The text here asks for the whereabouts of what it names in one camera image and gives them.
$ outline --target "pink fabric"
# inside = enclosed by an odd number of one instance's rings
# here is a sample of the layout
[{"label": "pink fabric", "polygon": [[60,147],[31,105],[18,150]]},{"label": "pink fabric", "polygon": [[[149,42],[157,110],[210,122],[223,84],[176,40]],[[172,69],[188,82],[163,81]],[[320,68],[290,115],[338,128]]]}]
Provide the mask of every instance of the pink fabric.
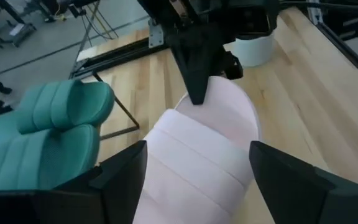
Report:
[{"label": "pink fabric", "polygon": [[185,96],[145,137],[149,154],[135,224],[231,222],[254,178],[250,141],[259,139],[253,106],[236,88],[210,78],[204,105],[188,105]]}]

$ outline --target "wooden tabletop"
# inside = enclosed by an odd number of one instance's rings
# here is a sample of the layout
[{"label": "wooden tabletop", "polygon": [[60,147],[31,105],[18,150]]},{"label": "wooden tabletop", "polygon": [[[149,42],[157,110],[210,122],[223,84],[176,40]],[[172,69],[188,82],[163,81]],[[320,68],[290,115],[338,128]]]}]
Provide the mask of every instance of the wooden tabletop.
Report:
[{"label": "wooden tabletop", "polygon": [[[297,9],[283,11],[277,24],[272,59],[245,69],[235,81],[257,109],[263,142],[358,183],[358,69]],[[135,32],[84,50],[79,59],[147,36],[147,31]],[[143,138],[186,91],[169,49],[100,75],[141,129],[102,141],[99,161]],[[128,126],[129,119],[115,107],[101,132]],[[235,223],[273,223],[255,182]]]}]

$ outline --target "teal chair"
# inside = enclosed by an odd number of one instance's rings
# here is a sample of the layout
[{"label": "teal chair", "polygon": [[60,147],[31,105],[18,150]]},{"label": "teal chair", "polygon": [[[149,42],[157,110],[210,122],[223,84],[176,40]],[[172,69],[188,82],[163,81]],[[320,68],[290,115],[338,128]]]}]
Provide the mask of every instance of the teal chair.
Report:
[{"label": "teal chair", "polygon": [[52,189],[92,168],[97,126],[114,93],[103,82],[55,82],[29,89],[0,116],[0,190]]}]

